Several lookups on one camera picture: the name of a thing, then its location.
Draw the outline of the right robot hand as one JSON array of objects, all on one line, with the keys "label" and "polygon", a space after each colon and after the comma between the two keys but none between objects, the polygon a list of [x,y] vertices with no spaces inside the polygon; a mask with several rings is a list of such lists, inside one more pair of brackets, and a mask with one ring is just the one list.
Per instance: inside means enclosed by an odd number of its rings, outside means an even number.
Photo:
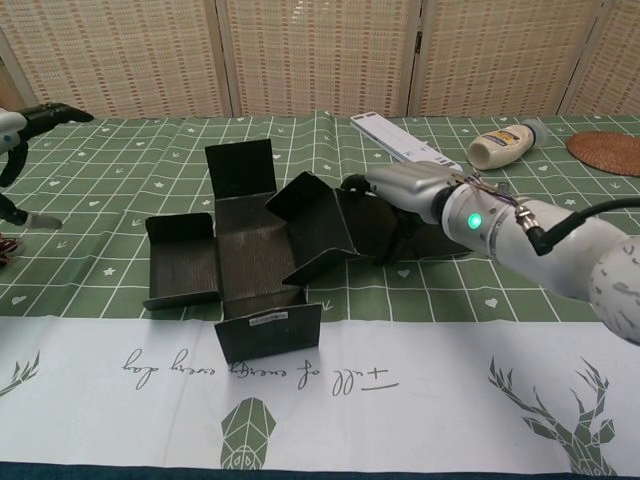
[{"label": "right robot hand", "polygon": [[407,243],[425,225],[441,225],[442,209],[454,186],[457,171],[433,162],[402,162],[375,167],[364,174],[346,176],[340,189],[372,194],[385,201],[395,217],[395,227],[377,265],[401,259]]}]

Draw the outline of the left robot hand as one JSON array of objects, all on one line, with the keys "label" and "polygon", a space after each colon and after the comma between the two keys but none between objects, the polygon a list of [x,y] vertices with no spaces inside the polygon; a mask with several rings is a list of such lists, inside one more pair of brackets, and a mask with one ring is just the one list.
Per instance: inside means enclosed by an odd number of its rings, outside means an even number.
[{"label": "left robot hand", "polygon": [[[2,108],[1,154],[7,154],[8,159],[1,171],[1,187],[10,186],[22,172],[28,156],[28,142],[33,137],[60,124],[93,120],[90,113],[64,103],[44,103],[16,111]],[[19,208],[4,194],[1,195],[1,219],[27,229],[59,230],[63,226],[62,220],[51,215]]]}]

